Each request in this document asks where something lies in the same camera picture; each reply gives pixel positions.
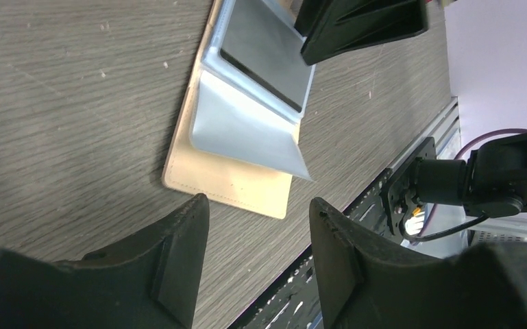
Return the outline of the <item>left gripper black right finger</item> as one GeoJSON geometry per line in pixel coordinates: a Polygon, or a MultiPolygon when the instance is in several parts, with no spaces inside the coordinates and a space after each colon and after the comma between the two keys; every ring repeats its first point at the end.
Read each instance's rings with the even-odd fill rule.
{"type": "Polygon", "coordinates": [[[439,259],[361,243],[365,285],[347,328],[527,328],[527,243],[481,243],[439,259]]]}

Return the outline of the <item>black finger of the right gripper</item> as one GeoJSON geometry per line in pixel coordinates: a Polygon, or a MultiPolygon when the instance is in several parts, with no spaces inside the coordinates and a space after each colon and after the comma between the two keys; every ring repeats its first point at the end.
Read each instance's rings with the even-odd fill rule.
{"type": "Polygon", "coordinates": [[[308,65],[349,51],[412,38],[429,28],[424,0],[303,1],[295,29],[308,65]]]}

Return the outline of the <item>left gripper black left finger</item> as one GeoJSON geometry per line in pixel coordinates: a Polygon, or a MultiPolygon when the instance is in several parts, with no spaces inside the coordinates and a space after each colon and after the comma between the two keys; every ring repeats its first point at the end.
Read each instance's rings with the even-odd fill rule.
{"type": "Polygon", "coordinates": [[[0,328],[191,328],[208,232],[198,194],[81,260],[0,248],[0,328]]]}

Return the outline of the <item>beige leather card holder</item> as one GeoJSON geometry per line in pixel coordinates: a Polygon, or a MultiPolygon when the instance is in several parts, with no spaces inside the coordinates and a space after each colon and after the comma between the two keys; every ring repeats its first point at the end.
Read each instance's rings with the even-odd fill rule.
{"type": "Polygon", "coordinates": [[[298,146],[301,113],[223,59],[235,1],[214,1],[162,173],[166,187],[282,219],[293,177],[310,174],[298,146]]]}

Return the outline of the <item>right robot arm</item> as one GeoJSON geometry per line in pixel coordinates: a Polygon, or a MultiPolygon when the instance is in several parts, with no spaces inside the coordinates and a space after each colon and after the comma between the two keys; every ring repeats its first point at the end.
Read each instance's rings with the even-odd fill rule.
{"type": "MultiPolygon", "coordinates": [[[[425,1],[304,1],[295,23],[305,38],[301,55],[316,64],[343,53],[412,38],[429,28],[425,1]]],[[[473,217],[527,212],[527,130],[507,130],[470,152],[439,160],[427,138],[389,178],[389,211],[418,204],[460,206],[473,217]]]]}

